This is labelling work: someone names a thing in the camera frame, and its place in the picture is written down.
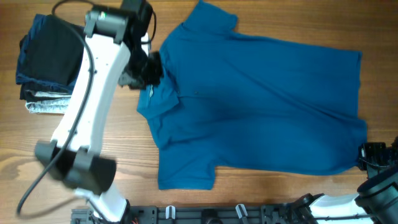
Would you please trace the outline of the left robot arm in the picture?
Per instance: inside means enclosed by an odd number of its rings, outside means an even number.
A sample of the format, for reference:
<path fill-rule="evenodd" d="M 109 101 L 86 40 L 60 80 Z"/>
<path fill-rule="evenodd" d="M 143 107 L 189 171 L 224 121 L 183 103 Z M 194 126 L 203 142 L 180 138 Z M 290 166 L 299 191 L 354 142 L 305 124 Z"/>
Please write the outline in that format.
<path fill-rule="evenodd" d="M 94 5 L 85 16 L 84 52 L 68 108 L 49 142 L 35 156 L 50 175 L 91 205 L 94 223 L 131 223 L 130 204 L 114 184 L 116 161 L 101 155 L 106 117 L 117 86 L 143 90 L 163 75 L 160 54 L 150 51 L 156 14 L 147 1 L 119 8 Z"/>

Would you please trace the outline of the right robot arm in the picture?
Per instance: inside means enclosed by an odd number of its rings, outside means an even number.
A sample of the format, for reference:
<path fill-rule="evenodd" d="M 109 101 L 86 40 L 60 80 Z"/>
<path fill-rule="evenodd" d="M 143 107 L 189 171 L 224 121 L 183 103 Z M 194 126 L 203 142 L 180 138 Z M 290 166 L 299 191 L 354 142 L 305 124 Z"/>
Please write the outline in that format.
<path fill-rule="evenodd" d="M 397 141 L 358 148 L 368 179 L 353 195 L 306 195 L 290 206 L 287 223 L 397 223 Z"/>

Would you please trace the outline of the blue polo shirt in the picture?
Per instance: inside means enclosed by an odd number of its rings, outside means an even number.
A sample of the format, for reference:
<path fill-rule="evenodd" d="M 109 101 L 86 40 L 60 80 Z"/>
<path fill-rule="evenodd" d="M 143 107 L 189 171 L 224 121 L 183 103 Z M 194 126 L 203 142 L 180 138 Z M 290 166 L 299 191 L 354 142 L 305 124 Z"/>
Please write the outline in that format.
<path fill-rule="evenodd" d="M 237 33 L 199 1 L 159 53 L 164 76 L 140 92 L 159 149 L 161 190 L 210 190 L 218 166 L 305 175 L 354 167 L 362 54 Z"/>

